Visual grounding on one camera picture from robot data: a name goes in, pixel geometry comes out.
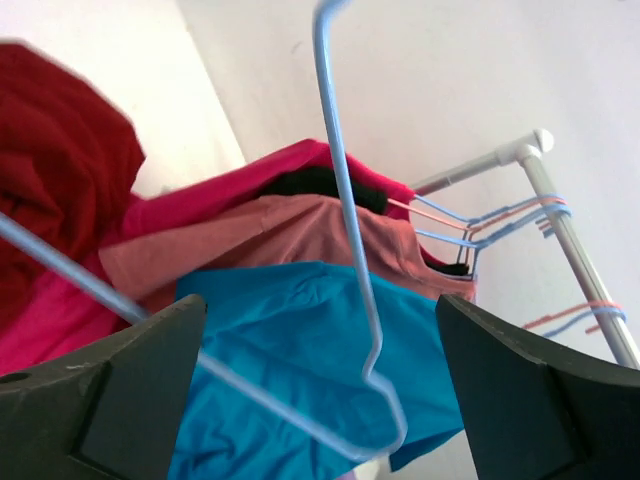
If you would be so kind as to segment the light blue wire hanger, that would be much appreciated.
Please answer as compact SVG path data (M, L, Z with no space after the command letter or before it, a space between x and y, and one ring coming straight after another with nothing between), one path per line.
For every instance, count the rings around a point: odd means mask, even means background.
M386 400L396 427L397 437L392 443L378 450L357 446L292 407L283 404L267 391L251 384L227 365L202 350L198 352L197 364L211 375L221 379L340 455L355 462L365 462L374 457L393 453L402 446L407 435L407 420L392 382L375 370L375 363L383 347L383 332L358 224L330 66L330 23L333 15L343 5L342 1L321 1L314 11L315 71L345 228L371 336L371 348L362 367L361 377L364 384L378 392ZM123 316L130 323L139 324L145 321L146 312L141 307L117 293L84 267L70 260L6 215L1 216L1 237L92 295L102 305Z

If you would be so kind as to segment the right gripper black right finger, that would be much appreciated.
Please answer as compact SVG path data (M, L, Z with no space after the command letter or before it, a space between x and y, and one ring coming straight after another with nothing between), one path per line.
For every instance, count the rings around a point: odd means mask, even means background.
M637 370L457 296L441 296L436 317L479 478L638 478Z

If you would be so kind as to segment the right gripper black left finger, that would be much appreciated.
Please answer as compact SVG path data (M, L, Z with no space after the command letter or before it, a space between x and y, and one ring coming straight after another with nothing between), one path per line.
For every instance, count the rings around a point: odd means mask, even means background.
M2 376L2 478L166 478L206 313L189 295L141 324Z

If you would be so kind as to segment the dark red t-shirt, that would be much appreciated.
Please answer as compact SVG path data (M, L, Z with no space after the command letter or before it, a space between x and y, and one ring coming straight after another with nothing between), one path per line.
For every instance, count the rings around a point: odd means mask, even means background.
M1 44L1 211L75 261L117 219L145 155L129 120L82 78Z

